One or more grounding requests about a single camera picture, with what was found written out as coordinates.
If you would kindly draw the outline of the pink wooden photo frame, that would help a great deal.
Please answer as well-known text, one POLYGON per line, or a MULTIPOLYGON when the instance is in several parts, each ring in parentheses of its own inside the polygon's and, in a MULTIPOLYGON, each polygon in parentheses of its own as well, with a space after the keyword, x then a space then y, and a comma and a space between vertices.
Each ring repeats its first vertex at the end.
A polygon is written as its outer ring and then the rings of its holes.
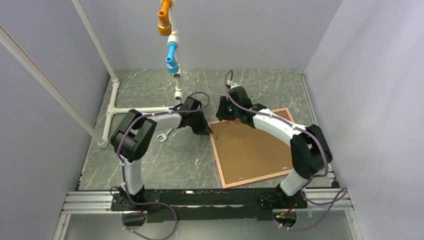
POLYGON ((218 120, 208 124, 220 181, 224 189, 288 175, 292 169, 291 148, 273 135, 240 122, 218 120))

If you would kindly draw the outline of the yellow black screwdriver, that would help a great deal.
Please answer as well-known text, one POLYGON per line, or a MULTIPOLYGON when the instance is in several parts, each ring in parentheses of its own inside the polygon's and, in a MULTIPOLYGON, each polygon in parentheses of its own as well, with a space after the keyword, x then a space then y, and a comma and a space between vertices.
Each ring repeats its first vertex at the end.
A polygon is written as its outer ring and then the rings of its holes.
POLYGON ((217 123, 216 132, 215 132, 215 137, 214 137, 214 139, 215 139, 215 140, 217 140, 217 139, 218 139, 219 129, 220 129, 221 122, 222 122, 222 121, 219 121, 219 122, 217 123))

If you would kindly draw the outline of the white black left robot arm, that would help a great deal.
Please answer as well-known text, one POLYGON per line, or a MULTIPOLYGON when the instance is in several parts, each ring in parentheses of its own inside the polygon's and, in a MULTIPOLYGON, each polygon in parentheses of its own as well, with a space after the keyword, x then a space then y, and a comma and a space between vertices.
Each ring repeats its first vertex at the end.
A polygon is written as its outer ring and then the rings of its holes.
POLYGON ((205 106, 188 96, 183 103, 157 113, 129 110, 110 137, 121 165, 122 183, 119 192, 124 204, 131 210, 139 209, 145 202, 145 185, 141 163, 156 132, 190 127, 195 135, 212 133, 205 115, 205 106))

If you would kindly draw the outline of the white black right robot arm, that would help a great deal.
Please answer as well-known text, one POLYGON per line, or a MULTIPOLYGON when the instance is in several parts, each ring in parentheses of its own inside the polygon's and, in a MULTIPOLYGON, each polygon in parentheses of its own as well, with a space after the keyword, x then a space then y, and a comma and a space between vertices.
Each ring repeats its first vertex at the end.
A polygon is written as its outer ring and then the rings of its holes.
POLYGON ((266 106, 253 104, 246 90, 239 84, 224 85, 226 95, 220 97, 218 120, 240 120, 251 128, 264 131, 290 147, 292 171, 277 185, 276 203, 287 208, 295 195, 320 171, 328 172, 332 153, 321 128, 312 124, 296 124, 273 113, 266 106))

